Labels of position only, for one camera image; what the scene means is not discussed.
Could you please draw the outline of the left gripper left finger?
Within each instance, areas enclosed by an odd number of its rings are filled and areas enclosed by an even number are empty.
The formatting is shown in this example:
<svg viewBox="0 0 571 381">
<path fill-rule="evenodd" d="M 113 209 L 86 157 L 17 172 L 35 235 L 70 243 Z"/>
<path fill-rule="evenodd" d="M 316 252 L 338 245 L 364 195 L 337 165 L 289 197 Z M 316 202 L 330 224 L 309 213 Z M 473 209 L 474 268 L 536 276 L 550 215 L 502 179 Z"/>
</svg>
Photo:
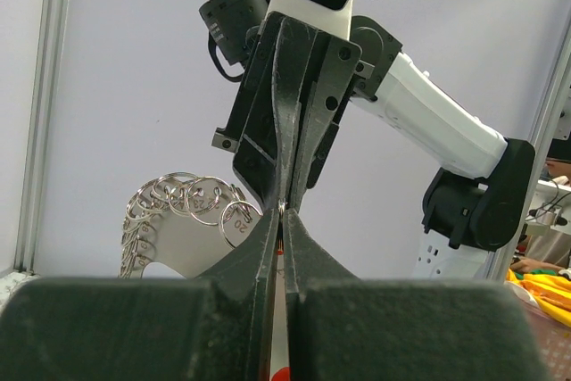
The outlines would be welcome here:
<svg viewBox="0 0 571 381">
<path fill-rule="evenodd" d="M 266 380 L 278 212 L 195 279 L 43 278 L 1 316 L 4 380 Z"/>
</svg>

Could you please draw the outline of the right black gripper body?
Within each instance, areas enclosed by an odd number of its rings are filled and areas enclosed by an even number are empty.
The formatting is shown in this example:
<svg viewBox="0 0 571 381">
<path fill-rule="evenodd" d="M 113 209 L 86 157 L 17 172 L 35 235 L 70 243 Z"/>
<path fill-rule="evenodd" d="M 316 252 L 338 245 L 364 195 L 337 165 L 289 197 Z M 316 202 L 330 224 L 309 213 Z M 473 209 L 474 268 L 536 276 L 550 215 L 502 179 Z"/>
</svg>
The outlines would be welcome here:
<svg viewBox="0 0 571 381">
<path fill-rule="evenodd" d="M 209 30 L 211 57 L 223 54 L 229 64 L 247 65 L 254 40 L 269 17 L 269 0 L 209 0 L 199 13 Z M 311 67 L 322 63 L 332 36 L 318 31 Z M 347 41 L 361 48 L 352 83 L 353 95 L 366 99 L 385 99 L 402 89 L 401 44 L 378 23 L 365 16 L 352 16 Z"/>
</svg>

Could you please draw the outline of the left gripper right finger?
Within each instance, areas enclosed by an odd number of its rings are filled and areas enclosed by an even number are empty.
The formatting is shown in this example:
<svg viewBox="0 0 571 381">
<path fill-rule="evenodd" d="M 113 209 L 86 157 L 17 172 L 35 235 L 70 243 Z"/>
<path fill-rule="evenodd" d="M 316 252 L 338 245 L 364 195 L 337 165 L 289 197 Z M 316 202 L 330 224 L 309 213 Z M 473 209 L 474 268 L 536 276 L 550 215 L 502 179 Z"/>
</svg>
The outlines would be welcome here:
<svg viewBox="0 0 571 381">
<path fill-rule="evenodd" d="M 294 380 L 545 380 L 519 300 L 486 281 L 363 280 L 284 213 Z"/>
</svg>

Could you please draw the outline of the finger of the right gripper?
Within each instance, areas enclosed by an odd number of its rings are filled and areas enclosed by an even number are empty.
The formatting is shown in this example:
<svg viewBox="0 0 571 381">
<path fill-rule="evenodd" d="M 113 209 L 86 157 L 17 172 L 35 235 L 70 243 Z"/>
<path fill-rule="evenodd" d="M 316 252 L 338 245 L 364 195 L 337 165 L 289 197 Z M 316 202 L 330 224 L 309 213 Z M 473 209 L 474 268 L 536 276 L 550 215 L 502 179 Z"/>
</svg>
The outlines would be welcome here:
<svg viewBox="0 0 571 381">
<path fill-rule="evenodd" d="M 302 91 L 318 31 L 273 12 L 261 26 L 228 123 L 211 145 L 234 155 L 237 178 L 263 210 L 285 201 L 302 124 Z"/>
<path fill-rule="evenodd" d="M 313 188 L 335 141 L 346 96 L 361 56 L 353 42 L 331 37 L 305 107 L 291 188 L 291 207 L 299 209 Z"/>
</svg>

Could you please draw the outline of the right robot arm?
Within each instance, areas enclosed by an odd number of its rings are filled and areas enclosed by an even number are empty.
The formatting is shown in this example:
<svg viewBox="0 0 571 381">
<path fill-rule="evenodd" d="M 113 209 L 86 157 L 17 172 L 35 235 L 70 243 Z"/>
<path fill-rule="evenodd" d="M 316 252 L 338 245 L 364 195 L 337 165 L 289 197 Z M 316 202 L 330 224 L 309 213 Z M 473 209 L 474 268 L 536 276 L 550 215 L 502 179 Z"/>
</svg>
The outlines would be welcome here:
<svg viewBox="0 0 571 381">
<path fill-rule="evenodd" d="M 244 72 L 213 144 L 264 208 L 297 213 L 323 168 L 346 104 L 439 163 L 422 202 L 415 278 L 479 277 L 517 232 L 534 148 L 507 139 L 448 97 L 353 0 L 208 0 L 212 59 Z"/>
</svg>

